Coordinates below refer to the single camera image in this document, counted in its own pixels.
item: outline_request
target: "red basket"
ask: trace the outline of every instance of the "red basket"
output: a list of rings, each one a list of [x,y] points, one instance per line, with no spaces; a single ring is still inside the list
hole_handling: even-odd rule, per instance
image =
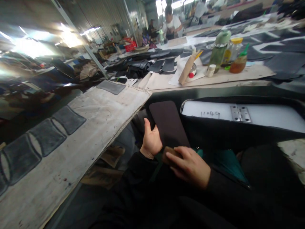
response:
[[[133,41],[130,45],[124,46],[124,48],[126,49],[126,52],[133,51],[135,47],[137,47],[137,43],[135,41]]]

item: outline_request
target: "yellow bottle cap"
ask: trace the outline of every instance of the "yellow bottle cap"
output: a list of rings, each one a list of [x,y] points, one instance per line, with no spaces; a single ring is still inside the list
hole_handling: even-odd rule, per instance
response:
[[[233,44],[240,44],[244,38],[232,38],[231,41]]]

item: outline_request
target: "hand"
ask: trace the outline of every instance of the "hand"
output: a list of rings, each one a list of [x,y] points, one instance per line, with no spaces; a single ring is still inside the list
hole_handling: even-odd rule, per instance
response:
[[[153,130],[150,129],[150,122],[147,118],[144,118],[145,122],[145,134],[143,138],[143,144],[140,152],[149,159],[152,159],[158,154],[162,149],[162,142],[160,139],[160,134],[157,125]]]
[[[199,188],[206,189],[210,180],[211,168],[206,162],[191,148],[179,146],[175,147],[183,158],[179,158],[170,153],[166,153],[168,159],[174,162],[181,170],[171,167],[175,175]]]

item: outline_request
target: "silver hinge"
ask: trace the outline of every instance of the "silver hinge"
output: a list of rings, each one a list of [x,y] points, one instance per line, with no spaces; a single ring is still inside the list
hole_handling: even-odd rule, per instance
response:
[[[248,108],[245,106],[230,106],[233,121],[252,122]]]

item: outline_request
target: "green bottle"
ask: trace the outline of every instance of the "green bottle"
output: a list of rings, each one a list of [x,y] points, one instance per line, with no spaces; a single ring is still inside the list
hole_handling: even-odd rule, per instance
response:
[[[217,73],[220,68],[230,38],[231,38],[231,32],[229,30],[222,30],[216,37],[215,45],[212,50],[212,54],[209,62],[209,66],[211,64],[216,65],[214,73]]]

